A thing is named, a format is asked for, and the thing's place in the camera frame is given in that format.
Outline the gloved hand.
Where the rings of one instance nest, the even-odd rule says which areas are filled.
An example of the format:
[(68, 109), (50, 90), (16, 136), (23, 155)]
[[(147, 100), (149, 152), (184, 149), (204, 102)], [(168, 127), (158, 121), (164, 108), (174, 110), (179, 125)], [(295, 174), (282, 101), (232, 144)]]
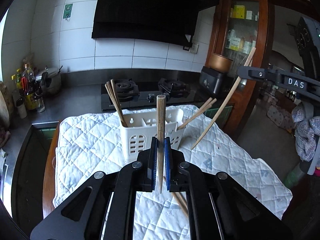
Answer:
[(295, 123), (296, 151), (303, 161), (313, 161), (313, 166), (319, 170), (319, 116), (314, 116), (313, 105), (301, 102), (292, 111), (292, 120)]

